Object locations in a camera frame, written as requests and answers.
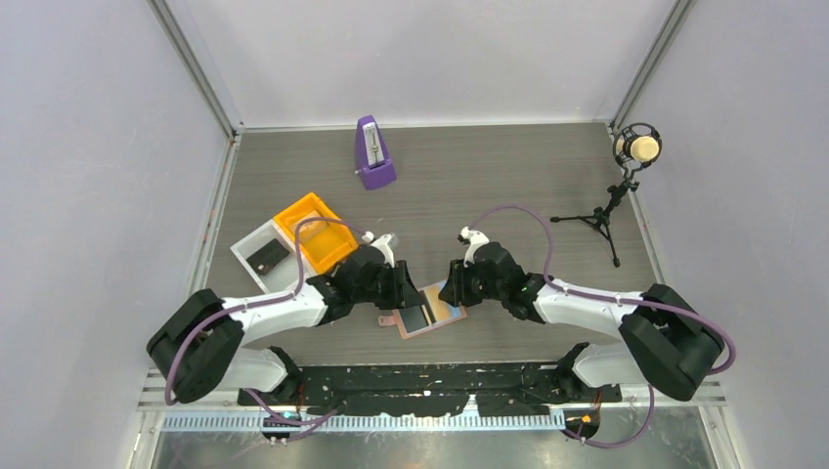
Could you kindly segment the orange leather card holder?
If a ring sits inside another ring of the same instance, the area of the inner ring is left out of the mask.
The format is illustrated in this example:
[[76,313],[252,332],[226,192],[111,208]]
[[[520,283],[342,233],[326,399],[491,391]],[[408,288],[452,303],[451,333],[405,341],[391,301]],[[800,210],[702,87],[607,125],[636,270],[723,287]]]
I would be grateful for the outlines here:
[[381,315],[377,319],[378,325],[396,328],[401,338],[406,340],[465,319],[467,312],[463,306],[455,307],[439,298],[445,285],[446,281],[442,280],[422,287],[419,290],[420,306]]

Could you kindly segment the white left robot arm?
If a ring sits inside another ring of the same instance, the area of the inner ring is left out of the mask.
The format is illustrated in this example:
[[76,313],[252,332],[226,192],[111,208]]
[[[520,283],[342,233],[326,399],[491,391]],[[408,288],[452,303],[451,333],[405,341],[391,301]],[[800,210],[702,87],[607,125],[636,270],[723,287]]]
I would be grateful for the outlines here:
[[247,344],[341,320],[359,304],[384,311],[422,304],[406,262],[395,259],[387,243],[363,244],[331,271],[284,292],[247,298],[221,298],[210,288],[193,293],[147,344],[165,378],[165,403],[189,404],[234,387],[263,391],[278,405],[291,403],[300,380],[286,359]]

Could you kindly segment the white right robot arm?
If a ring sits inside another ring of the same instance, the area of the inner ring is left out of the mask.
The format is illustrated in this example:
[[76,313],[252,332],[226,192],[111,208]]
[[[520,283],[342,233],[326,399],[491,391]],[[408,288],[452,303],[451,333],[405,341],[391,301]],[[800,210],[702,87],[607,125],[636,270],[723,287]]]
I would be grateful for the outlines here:
[[497,301],[518,320],[573,325],[611,337],[605,345],[579,343],[557,361],[553,378],[571,401],[606,385],[642,384],[687,402],[706,376],[733,362],[719,361],[732,353],[732,340],[665,284],[644,292],[581,288],[525,272],[497,242],[472,245],[452,261],[439,297],[464,307]]

